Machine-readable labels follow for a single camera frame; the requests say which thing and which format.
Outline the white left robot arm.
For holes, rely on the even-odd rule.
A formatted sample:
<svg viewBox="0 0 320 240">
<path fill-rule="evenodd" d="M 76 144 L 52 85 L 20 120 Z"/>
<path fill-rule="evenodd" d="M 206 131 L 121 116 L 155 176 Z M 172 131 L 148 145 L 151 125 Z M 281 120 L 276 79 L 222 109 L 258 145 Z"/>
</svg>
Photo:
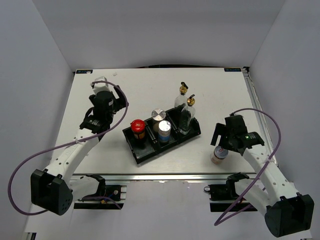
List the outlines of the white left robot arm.
<svg viewBox="0 0 320 240">
<path fill-rule="evenodd" d="M 117 127 L 112 124 L 114 115 L 129 106 L 118 85 L 111 91 L 108 83 L 98 80 L 91 87 L 94 93 L 89 100 L 93 106 L 86 112 L 74 142 L 45 169 L 36 169 L 30 177 L 31 202 L 59 216 L 66 213 L 74 201 L 105 197 L 106 183 L 101 176 L 88 174 L 76 181 L 71 178 L 91 149 Z"/>
</svg>

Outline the clear shaker with steel lid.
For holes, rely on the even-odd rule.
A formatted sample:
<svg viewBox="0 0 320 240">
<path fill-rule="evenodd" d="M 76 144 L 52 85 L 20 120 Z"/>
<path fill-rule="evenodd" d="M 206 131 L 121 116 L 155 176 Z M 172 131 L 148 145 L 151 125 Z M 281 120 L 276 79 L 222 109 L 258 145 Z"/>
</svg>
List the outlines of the clear shaker with steel lid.
<svg viewBox="0 0 320 240">
<path fill-rule="evenodd" d="M 152 129 L 155 133 L 159 131 L 159 123 L 166 119 L 166 112 L 162 108 L 156 108 L 151 112 Z"/>
</svg>

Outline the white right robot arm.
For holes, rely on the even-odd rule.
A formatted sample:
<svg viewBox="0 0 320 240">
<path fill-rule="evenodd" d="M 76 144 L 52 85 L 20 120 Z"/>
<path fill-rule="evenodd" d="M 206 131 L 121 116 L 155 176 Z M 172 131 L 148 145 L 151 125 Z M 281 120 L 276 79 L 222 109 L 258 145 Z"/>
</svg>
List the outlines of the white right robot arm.
<svg viewBox="0 0 320 240">
<path fill-rule="evenodd" d="M 310 195 L 302 195 L 269 159 L 263 139 L 248 132 L 241 115 L 230 115 L 225 123 L 217 123 L 211 144 L 239 153 L 254 169 L 256 178 L 244 173 L 230 175 L 225 184 L 226 195 L 239 202 L 247 200 L 264 217 L 270 233 L 279 238 L 309 230 L 315 203 Z"/>
</svg>

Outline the red-lid orange sauce jar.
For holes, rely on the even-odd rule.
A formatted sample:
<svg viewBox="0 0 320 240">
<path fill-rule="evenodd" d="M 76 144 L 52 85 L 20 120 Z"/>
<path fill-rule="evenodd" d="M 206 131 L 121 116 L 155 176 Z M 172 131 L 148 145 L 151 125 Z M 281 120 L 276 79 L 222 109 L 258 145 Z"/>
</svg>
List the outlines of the red-lid orange sauce jar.
<svg viewBox="0 0 320 240">
<path fill-rule="evenodd" d="M 130 128 L 134 135 L 136 143 L 139 146 L 142 146 L 146 138 L 145 122 L 141 119 L 135 119 L 131 122 Z"/>
</svg>

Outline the clear glass oil bottle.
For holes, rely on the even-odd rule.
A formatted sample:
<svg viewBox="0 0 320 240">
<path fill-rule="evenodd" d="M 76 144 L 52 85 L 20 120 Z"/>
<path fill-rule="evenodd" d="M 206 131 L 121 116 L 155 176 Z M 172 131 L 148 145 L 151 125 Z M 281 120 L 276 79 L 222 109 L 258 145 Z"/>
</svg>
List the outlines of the clear glass oil bottle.
<svg viewBox="0 0 320 240">
<path fill-rule="evenodd" d="M 196 100 L 194 97 L 195 95 L 192 94 L 190 97 L 187 98 L 186 104 L 180 113 L 178 130 L 183 135 L 187 135 L 189 133 L 191 122 L 194 119 L 196 113 L 196 109 L 194 108 Z"/>
</svg>

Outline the glass bottle with brown residue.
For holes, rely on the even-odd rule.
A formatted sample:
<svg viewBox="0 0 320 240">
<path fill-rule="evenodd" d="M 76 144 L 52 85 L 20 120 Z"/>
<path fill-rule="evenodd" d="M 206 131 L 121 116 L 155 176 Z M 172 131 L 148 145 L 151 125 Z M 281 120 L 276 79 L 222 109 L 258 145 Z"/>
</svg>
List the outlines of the glass bottle with brown residue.
<svg viewBox="0 0 320 240">
<path fill-rule="evenodd" d="M 175 109 L 182 109 L 187 102 L 187 92 L 188 92 L 188 86 L 186 85 L 185 82 L 181 82 L 181 86 L 179 88 L 179 95 L 176 97 L 174 101 L 174 108 Z"/>
</svg>

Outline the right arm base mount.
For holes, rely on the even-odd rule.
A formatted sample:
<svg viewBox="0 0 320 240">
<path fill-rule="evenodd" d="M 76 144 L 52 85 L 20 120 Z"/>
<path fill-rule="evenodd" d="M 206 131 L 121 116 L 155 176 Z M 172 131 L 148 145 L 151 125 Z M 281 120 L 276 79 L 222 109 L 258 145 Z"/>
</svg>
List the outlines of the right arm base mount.
<svg viewBox="0 0 320 240">
<path fill-rule="evenodd" d="M 227 177 L 223 184 L 209 184 L 203 188 L 203 191 L 209 195 L 210 211 L 212 213 L 222 213 L 238 197 L 235 190 L 235 183 L 249 179 L 245 173 L 235 173 Z"/>
</svg>

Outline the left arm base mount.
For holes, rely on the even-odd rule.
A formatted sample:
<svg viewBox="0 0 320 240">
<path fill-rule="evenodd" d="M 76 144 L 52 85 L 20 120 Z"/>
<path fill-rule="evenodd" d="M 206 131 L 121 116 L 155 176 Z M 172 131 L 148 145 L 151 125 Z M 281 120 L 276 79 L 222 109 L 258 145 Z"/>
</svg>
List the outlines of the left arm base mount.
<svg viewBox="0 0 320 240">
<path fill-rule="evenodd" d="M 96 174 L 81 176 L 69 186 L 78 210 L 121 210 L 126 200 L 126 185 L 109 183 Z"/>
</svg>

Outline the spice jar with red label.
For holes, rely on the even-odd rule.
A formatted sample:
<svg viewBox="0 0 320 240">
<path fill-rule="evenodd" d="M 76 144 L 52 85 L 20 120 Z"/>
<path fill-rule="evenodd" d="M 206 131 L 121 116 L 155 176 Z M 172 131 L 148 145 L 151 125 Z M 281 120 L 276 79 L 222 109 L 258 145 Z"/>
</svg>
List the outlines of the spice jar with red label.
<svg viewBox="0 0 320 240">
<path fill-rule="evenodd" d="M 210 160 L 218 165 L 220 164 L 229 154 L 229 151 L 221 146 L 216 146 L 210 154 Z"/>
</svg>

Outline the blue-label silver-lid jar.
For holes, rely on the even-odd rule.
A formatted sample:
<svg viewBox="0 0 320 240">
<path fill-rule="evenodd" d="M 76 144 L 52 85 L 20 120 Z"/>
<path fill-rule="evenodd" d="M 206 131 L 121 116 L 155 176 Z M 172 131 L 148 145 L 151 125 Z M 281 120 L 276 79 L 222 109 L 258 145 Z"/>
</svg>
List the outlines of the blue-label silver-lid jar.
<svg viewBox="0 0 320 240">
<path fill-rule="evenodd" d="M 167 120 L 162 120 L 158 125 L 158 140 L 160 143 L 167 143 L 171 135 L 171 123 Z"/>
</svg>

